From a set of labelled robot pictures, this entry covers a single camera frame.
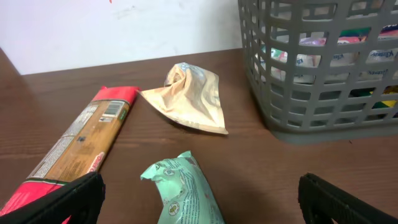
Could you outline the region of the tissue pocket pack bundle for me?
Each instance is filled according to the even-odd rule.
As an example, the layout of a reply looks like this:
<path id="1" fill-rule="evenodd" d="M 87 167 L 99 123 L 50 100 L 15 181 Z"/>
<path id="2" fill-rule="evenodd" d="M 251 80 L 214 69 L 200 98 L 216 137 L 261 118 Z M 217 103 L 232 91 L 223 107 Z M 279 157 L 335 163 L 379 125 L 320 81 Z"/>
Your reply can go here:
<path id="1" fill-rule="evenodd" d="M 336 44 L 337 45 L 348 45 L 348 44 L 359 44 L 361 42 L 365 42 L 368 39 L 368 34 L 371 29 L 363 28 L 363 29 L 354 29 L 354 30 L 344 30 Z M 391 24 L 386 25 L 381 29 L 379 33 L 378 40 L 397 40 L 397 25 Z M 300 39 L 299 44 L 303 46 L 309 47 L 323 47 L 326 45 L 327 38 L 316 36 L 315 34 L 311 34 L 308 37 L 304 37 Z M 348 65 L 354 65 L 356 61 L 359 59 L 360 52 L 345 52 L 345 53 L 337 53 L 328 58 L 324 58 L 321 55 L 308 55 L 308 54 L 298 54 L 296 56 L 295 65 L 298 67 L 308 67 L 308 68 L 317 68 L 322 61 L 328 62 L 330 68 L 333 67 L 345 67 Z M 271 49 L 271 59 L 276 60 L 278 62 L 285 63 L 288 59 L 288 53 L 283 50 Z M 332 73 L 325 75 L 325 83 L 339 83 L 348 79 L 350 76 L 349 72 L 345 73 Z M 293 81 L 299 84 L 313 84 L 316 79 L 316 75 L 307 75 L 304 73 L 295 73 Z"/>

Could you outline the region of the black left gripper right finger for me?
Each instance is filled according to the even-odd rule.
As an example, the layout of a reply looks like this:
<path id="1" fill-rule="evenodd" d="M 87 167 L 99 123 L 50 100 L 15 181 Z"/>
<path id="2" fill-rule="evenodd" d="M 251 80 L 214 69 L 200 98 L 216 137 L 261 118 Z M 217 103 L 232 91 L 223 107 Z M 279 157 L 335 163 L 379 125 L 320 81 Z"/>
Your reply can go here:
<path id="1" fill-rule="evenodd" d="M 298 202 L 306 224 L 397 224 L 397 218 L 311 173 L 299 180 Z"/>

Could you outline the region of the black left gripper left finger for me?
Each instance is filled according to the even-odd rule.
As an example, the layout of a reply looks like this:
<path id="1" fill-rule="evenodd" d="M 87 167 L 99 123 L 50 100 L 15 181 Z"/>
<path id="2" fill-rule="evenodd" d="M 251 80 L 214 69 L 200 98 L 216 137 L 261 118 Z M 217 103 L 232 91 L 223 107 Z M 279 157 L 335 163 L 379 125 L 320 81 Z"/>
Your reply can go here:
<path id="1" fill-rule="evenodd" d="M 105 190 L 97 172 L 72 182 L 28 179 L 1 209 L 1 224 L 96 224 Z"/>

